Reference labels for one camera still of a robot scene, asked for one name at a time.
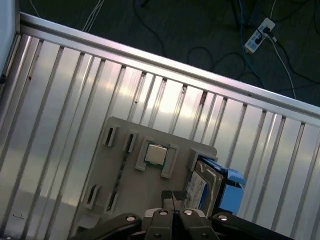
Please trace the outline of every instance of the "plug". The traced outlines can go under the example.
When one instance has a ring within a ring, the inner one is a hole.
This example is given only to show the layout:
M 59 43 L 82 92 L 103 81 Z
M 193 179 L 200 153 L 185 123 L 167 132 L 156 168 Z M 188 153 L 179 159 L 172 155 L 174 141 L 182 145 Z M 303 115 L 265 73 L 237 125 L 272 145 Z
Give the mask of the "plug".
M 263 29 L 263 32 L 264 32 L 265 34 L 270 34 L 271 29 L 266 26 L 266 27 Z
M 255 42 L 257 45 L 259 45 L 259 44 L 261 43 L 261 41 L 262 41 L 262 35 L 260 35 L 259 37 L 257 37 L 257 38 L 254 40 L 254 42 Z

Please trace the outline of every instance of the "white cable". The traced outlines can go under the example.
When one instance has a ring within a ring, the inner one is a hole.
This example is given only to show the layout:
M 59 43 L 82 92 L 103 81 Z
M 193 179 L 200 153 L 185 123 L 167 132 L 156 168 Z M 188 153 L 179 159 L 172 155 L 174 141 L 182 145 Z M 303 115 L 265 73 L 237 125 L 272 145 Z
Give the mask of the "white cable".
M 270 13 L 270 19 L 272 19 L 272 14 L 274 13 L 274 8 L 276 5 L 276 2 L 277 2 L 277 0 L 274 0 L 274 2 L 273 2 L 272 8 L 271 8 L 271 13 Z
M 104 3 L 105 0 L 99 0 L 94 9 L 92 10 L 92 12 L 90 13 L 88 19 L 86 20 L 83 28 L 82 28 L 82 31 L 83 32 L 89 32 L 92 25 L 94 24 L 94 21 L 96 20 L 96 17 L 98 15 L 98 13 L 100 12 L 100 9 L 102 7 L 102 4 Z
M 89 22 L 91 22 L 92 18 L 93 18 L 93 15 L 96 13 L 96 10 L 98 9 L 99 7 L 99 4 L 101 3 L 101 0 L 99 0 L 96 5 L 94 6 L 94 9 L 92 10 L 92 12 L 90 13 L 88 19 L 86 20 L 83 28 L 82 28 L 82 31 L 83 32 L 86 32 L 86 29 L 89 27 Z
M 37 16 L 38 16 L 39 18 L 41 18 L 41 17 L 40 17 L 40 14 L 38 13 L 38 11 L 37 11 L 37 9 L 36 9 L 36 6 L 35 6 L 34 3 L 32 2 L 32 0 L 29 0 L 29 2 L 30 2 L 30 4 L 31 4 L 31 6 L 33 7 L 33 10 L 34 10 L 35 13 L 37 14 Z
M 268 36 L 268 35 L 267 35 L 267 38 L 271 41 L 271 43 L 272 43 L 272 45 L 273 45 L 273 48 L 274 48 L 274 51 L 275 51 L 277 57 L 279 58 L 279 60 L 281 61 L 282 65 L 283 65 L 283 67 L 284 67 L 284 69 L 285 69 L 285 71 L 286 71 L 286 74 L 288 75 L 288 78 L 289 78 L 289 81 L 290 81 L 290 84 L 291 84 L 291 87 L 292 87 L 292 93 L 293 93 L 294 99 L 297 99 L 296 91 L 295 91 L 294 84 L 293 84 L 293 82 L 292 82 L 290 73 L 289 73 L 289 71 L 288 71 L 288 69 L 287 69 L 284 61 L 282 60 L 282 58 L 281 58 L 281 56 L 280 56 L 280 54 L 279 54 L 279 52 L 278 52 L 278 50 L 277 50 L 277 47 L 276 47 L 276 45 L 275 45 L 275 42 L 274 42 L 274 41 L 272 40 L 272 38 L 271 38 L 270 36 Z
M 95 20 L 96 20 L 96 18 L 97 18 L 97 16 L 98 16 L 98 14 L 99 14 L 99 12 L 100 12 L 100 10 L 101 10 L 102 5 L 104 4 L 104 2 L 105 2 L 105 0 L 102 0 L 102 2 L 100 3 L 100 5 L 99 5 L 99 7 L 98 7 L 99 9 L 96 11 L 96 14 L 95 14 L 94 18 L 93 18 L 93 20 L 91 21 L 90 27 L 89 27 L 89 29 L 86 31 L 87 33 L 90 32 L 90 30 L 91 30 L 91 28 L 92 28 L 92 26 L 93 26 L 93 24 L 94 24 L 94 22 L 95 22 Z

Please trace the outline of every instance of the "hard drive label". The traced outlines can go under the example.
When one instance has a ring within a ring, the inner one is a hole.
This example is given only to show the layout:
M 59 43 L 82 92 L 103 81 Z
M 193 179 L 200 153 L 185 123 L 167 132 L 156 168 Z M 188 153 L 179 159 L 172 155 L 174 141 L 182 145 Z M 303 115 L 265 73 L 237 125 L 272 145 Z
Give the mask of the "hard drive label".
M 202 209 L 208 194 L 207 182 L 195 171 L 186 187 L 186 199 L 184 205 L 187 209 Z

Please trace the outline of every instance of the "floor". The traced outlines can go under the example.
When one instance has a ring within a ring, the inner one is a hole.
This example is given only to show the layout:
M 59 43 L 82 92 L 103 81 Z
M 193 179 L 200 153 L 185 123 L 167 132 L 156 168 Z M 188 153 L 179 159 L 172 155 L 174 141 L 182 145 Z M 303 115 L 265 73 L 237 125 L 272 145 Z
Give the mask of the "floor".
M 97 2 L 98 0 L 32 1 L 41 18 L 79 30 L 88 30 L 84 26 Z M 256 76 L 241 76 L 244 62 L 239 57 L 242 54 L 240 30 L 236 27 L 230 0 L 150 0 L 141 7 L 143 2 L 144 0 L 104 1 L 89 33 L 263 87 Z M 255 2 L 256 0 L 242 1 L 245 19 L 252 12 Z M 293 69 L 320 83 L 320 34 L 316 33 L 313 21 L 315 12 L 315 22 L 320 29 L 320 0 L 307 0 L 305 4 L 292 2 L 298 0 L 276 2 L 272 19 L 279 20 L 292 11 L 299 10 L 287 20 L 277 22 L 272 32 L 286 49 Z M 273 0 L 266 0 L 260 16 L 261 22 L 264 15 L 270 15 L 273 3 Z M 142 25 L 134 7 L 139 18 L 157 36 Z M 20 8 L 23 12 L 37 15 L 29 0 L 21 0 Z M 244 42 L 254 31 L 252 27 L 244 29 Z M 280 48 L 278 50 L 288 66 L 284 52 Z M 228 53 L 233 54 L 219 61 Z M 248 58 L 267 90 L 289 98 L 294 97 L 287 73 L 271 42 L 265 41 Z M 248 66 L 245 72 L 251 72 Z M 319 85 L 303 87 L 310 85 L 310 82 L 292 71 L 290 75 L 297 88 L 296 98 L 320 106 Z

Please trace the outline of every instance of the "silver bolt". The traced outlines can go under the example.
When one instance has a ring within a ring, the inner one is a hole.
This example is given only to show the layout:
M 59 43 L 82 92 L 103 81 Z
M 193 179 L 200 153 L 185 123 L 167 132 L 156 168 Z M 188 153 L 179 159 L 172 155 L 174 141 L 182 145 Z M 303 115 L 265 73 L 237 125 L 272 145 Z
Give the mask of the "silver bolt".
M 160 215 L 167 215 L 168 214 L 168 212 L 164 211 L 164 210 L 160 211 L 159 213 L 160 213 Z
M 191 215 L 192 211 L 191 210 L 185 210 L 183 213 L 186 214 L 186 215 Z
M 132 221 L 134 221 L 136 218 L 134 217 L 134 216 L 128 216 L 127 218 L 126 218 L 126 220 L 127 221 L 129 221 L 129 222 L 132 222 Z
M 218 216 L 218 219 L 220 219 L 221 221 L 227 221 L 228 217 L 225 215 L 220 215 L 220 216 Z

